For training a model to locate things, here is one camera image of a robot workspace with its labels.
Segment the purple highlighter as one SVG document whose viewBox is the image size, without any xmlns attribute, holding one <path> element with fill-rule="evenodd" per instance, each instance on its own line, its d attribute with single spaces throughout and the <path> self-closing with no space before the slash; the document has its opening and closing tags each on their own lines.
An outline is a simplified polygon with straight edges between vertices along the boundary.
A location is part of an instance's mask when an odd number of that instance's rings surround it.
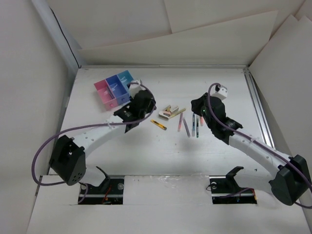
<svg viewBox="0 0 312 234">
<path fill-rule="evenodd" d="M 187 133 L 187 137 L 190 138 L 191 137 L 190 130 L 189 130 L 187 121 L 184 117 L 183 117 L 183 124 L 184 124 L 185 130 L 186 130 L 186 133 Z"/>
</svg>

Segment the pink highlighter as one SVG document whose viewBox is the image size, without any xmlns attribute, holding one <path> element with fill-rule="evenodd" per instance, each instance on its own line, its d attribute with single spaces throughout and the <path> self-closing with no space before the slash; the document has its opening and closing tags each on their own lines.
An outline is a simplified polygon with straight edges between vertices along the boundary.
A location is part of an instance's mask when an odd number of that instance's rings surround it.
<svg viewBox="0 0 312 234">
<path fill-rule="evenodd" d="M 183 121 L 183 113 L 180 113 L 180 115 L 179 115 L 179 122 L 178 122 L 178 128 L 177 128 L 178 132 L 180 132 L 180 130 L 181 130 L 182 121 Z"/>
</svg>

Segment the yellow utility knife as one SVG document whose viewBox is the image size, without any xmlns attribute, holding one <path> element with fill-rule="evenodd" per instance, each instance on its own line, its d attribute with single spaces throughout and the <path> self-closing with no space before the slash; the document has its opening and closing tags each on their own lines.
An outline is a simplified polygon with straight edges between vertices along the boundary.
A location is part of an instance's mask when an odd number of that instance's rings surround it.
<svg viewBox="0 0 312 234">
<path fill-rule="evenodd" d="M 156 126 L 158 126 L 159 128 L 161 128 L 162 130 L 167 130 L 167 127 L 165 127 L 163 124 L 160 124 L 159 122 L 157 122 L 157 121 L 155 121 L 155 120 L 153 120 L 153 119 L 151 119 L 151 122 L 153 123 L 153 124 L 155 124 Z"/>
</svg>

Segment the white sleeved eraser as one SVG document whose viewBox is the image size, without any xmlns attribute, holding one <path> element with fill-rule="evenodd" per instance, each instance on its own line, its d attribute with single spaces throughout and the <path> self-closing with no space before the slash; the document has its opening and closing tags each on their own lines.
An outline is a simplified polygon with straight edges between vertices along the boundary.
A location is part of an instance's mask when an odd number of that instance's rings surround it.
<svg viewBox="0 0 312 234">
<path fill-rule="evenodd" d="M 171 107 L 170 108 L 170 113 L 173 114 L 173 113 L 177 112 L 178 110 L 179 110 L 178 106 Z"/>
</svg>

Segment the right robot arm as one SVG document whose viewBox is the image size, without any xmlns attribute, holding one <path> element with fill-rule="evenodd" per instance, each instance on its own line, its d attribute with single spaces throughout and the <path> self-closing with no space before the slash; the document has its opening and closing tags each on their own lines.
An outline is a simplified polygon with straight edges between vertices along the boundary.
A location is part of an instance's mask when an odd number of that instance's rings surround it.
<svg viewBox="0 0 312 234">
<path fill-rule="evenodd" d="M 261 190 L 291 206 L 312 189 L 308 165 L 302 156 L 279 152 L 244 132 L 240 123 L 226 116 L 225 105 L 220 98 L 205 93 L 191 101 L 191 110 L 204 118 L 215 138 L 241 151 L 267 171 L 260 175 L 237 165 L 225 175 L 211 178 L 209 186 L 212 193 L 217 194 L 214 202 L 220 203 L 252 190 Z"/>
</svg>

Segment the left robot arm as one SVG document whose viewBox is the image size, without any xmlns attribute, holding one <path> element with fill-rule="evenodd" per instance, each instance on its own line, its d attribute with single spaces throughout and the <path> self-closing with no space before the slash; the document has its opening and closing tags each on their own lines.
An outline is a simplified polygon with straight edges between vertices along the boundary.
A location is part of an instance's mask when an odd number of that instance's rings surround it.
<svg viewBox="0 0 312 234">
<path fill-rule="evenodd" d="M 83 183 L 91 185 L 97 193 L 106 192 L 109 176 L 100 167 L 87 168 L 87 157 L 107 141 L 137 127 L 152 112 L 155 104 L 151 92 L 141 90 L 127 105 L 115 111 L 103 126 L 73 138 L 61 136 L 53 149 L 50 167 L 69 186 Z"/>
</svg>

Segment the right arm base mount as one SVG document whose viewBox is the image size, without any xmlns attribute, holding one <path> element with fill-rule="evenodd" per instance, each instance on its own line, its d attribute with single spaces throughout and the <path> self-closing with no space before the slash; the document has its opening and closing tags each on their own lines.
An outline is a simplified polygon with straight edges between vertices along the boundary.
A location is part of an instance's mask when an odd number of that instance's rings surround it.
<svg viewBox="0 0 312 234">
<path fill-rule="evenodd" d="M 241 188 L 234 177 L 243 167 L 237 166 L 226 175 L 209 176 L 209 185 L 206 187 L 211 192 L 214 205 L 226 204 L 257 204 L 254 189 Z"/>
</svg>

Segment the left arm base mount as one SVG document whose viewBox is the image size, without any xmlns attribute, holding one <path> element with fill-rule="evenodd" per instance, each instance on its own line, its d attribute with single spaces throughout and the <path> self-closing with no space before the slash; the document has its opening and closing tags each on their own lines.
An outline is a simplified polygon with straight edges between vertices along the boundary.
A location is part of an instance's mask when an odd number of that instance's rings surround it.
<svg viewBox="0 0 312 234">
<path fill-rule="evenodd" d="M 104 181 L 98 187 L 80 183 L 78 205 L 122 205 L 125 176 L 110 176 L 97 168 L 105 175 Z"/>
</svg>

